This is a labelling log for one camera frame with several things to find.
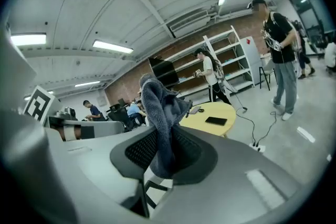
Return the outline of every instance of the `computer monitor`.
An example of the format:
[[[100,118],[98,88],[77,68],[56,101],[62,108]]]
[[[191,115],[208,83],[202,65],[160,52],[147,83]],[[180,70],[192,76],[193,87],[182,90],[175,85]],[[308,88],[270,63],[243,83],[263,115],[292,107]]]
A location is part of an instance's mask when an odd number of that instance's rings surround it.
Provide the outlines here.
[[[119,103],[121,106],[125,106],[125,105],[126,105],[126,103],[125,103],[125,101],[124,101],[123,98],[119,99],[119,100],[118,100],[118,103]]]
[[[118,110],[118,109],[120,109],[120,104],[114,104],[114,105],[110,106],[111,111],[115,111],[115,110]]]
[[[172,62],[158,58],[148,58],[148,60],[154,75],[166,88],[172,88],[178,84],[178,76]]]

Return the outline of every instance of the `metal shelf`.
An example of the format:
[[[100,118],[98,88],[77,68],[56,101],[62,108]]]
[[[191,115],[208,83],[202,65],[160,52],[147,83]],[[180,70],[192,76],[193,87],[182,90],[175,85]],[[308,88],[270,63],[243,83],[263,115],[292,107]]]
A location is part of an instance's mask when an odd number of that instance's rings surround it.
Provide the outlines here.
[[[229,31],[220,33],[220,34],[218,34],[218,35],[216,35],[216,36],[210,37],[210,38],[209,38],[209,41],[210,41],[211,44],[216,43],[216,42],[219,42],[219,41],[222,41],[223,39],[228,38],[228,36],[229,36],[231,33],[233,33],[233,32],[234,32],[233,29],[231,29],[231,30],[229,30]]]
[[[186,78],[186,79],[180,81],[178,84],[181,84],[181,83],[183,83],[183,82],[186,82],[186,81],[191,80],[191,79],[194,79],[194,78],[195,78],[194,76],[191,76],[191,77],[189,77],[189,78]]]
[[[240,69],[240,70],[238,70],[238,71],[236,71],[236,72],[234,72],[234,73],[232,73],[232,74],[230,74],[230,75],[225,76],[225,78],[226,78],[226,80],[230,80],[230,79],[236,78],[237,76],[240,76],[240,75],[242,75],[242,74],[245,74],[245,73],[247,73],[248,71],[250,71],[249,68]]]
[[[191,88],[189,90],[181,92],[177,97],[182,97],[182,96],[190,95],[192,93],[202,91],[202,90],[204,90],[206,88],[208,88],[208,84],[203,84],[203,85],[200,85],[200,86],[197,86],[197,87],[193,87],[193,88]]]
[[[227,66],[227,65],[229,65],[230,63],[233,63],[233,62],[236,62],[236,61],[242,60],[242,59],[244,59],[244,58],[246,58],[246,56],[245,56],[245,55],[243,55],[243,56],[240,56],[240,57],[237,57],[237,58],[235,58],[235,59],[232,59],[232,60],[230,60],[230,61],[227,61],[227,62],[225,62],[225,63],[223,63],[223,64],[222,64],[222,67],[224,67],[224,66]]]
[[[233,47],[235,47],[235,46],[237,46],[237,45],[239,45],[239,44],[240,44],[240,42],[236,42],[236,43],[230,44],[230,45],[225,46],[225,47],[223,47],[223,48],[221,48],[221,49],[219,49],[219,50],[215,50],[215,53],[216,53],[216,54],[220,54],[220,53],[222,53],[222,52],[224,52],[224,51],[226,51],[226,50],[230,50],[230,49],[232,49]]]
[[[184,56],[186,56],[186,55],[192,53],[192,52],[195,51],[197,48],[199,48],[199,47],[201,47],[201,46],[203,46],[203,45],[205,45],[205,41],[204,41],[204,40],[201,41],[201,42],[199,42],[199,43],[197,43],[197,44],[195,44],[195,45],[192,45],[192,46],[190,46],[190,47],[188,47],[188,48],[186,48],[186,49],[184,49],[184,50],[181,50],[180,52],[178,52],[178,53],[176,53],[176,54],[174,54],[174,55],[171,55],[171,56],[169,56],[167,59],[164,59],[164,60],[165,60],[165,61],[174,62],[174,61],[179,60],[179,59],[181,59],[182,57],[184,57]]]
[[[233,85],[233,87],[234,87],[237,91],[239,91],[239,90],[241,90],[241,89],[243,89],[243,88],[246,88],[246,87],[248,87],[248,86],[250,86],[250,85],[253,85],[253,82],[252,82],[252,81],[244,81],[243,83],[239,83],[239,84]]]

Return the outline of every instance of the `white t-shirt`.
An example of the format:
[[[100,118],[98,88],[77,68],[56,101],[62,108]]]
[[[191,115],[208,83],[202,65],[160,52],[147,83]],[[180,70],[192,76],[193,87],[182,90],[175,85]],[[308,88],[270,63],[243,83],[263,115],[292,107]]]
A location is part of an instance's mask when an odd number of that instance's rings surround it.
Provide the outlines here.
[[[210,84],[210,85],[214,85],[218,82],[216,75],[214,73],[214,68],[212,66],[212,62],[209,56],[205,56],[204,60],[203,60],[203,69],[204,71],[207,71],[209,69],[212,70],[212,74],[205,76],[206,81]]]
[[[327,67],[336,66],[336,44],[329,43],[324,54],[324,61]]]

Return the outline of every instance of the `black t-shirt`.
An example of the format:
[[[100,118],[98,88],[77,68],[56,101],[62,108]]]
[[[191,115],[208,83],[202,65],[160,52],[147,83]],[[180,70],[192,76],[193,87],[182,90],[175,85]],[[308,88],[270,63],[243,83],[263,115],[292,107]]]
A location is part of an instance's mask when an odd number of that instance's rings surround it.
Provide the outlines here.
[[[274,40],[282,42],[292,30],[292,27],[287,22],[285,16],[282,16],[280,13],[273,13],[273,17],[276,23],[273,23],[271,14],[269,14],[268,20],[265,22],[265,31],[268,32]],[[291,45],[286,46],[281,51],[276,51],[272,48],[270,48],[270,50],[274,63],[291,62],[295,60],[294,51]]]

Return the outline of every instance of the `handheld device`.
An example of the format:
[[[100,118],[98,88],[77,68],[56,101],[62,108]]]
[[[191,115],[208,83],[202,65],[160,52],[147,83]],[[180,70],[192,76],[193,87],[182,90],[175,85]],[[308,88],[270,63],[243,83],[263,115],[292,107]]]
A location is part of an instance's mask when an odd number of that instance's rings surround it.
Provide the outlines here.
[[[196,114],[196,113],[199,111],[200,108],[201,108],[200,106],[195,106],[195,107],[192,109],[192,111],[190,111],[189,114],[191,114],[191,115]]]
[[[227,119],[215,118],[215,117],[208,117],[205,120],[205,122],[207,122],[207,123],[213,123],[213,124],[217,124],[217,125],[221,125],[221,126],[224,126],[226,121],[227,121]]]
[[[199,74],[201,74],[202,72],[199,70],[199,69],[197,69],[196,71],[195,71],[195,73],[194,73],[194,77],[197,77],[197,75],[199,75]]]

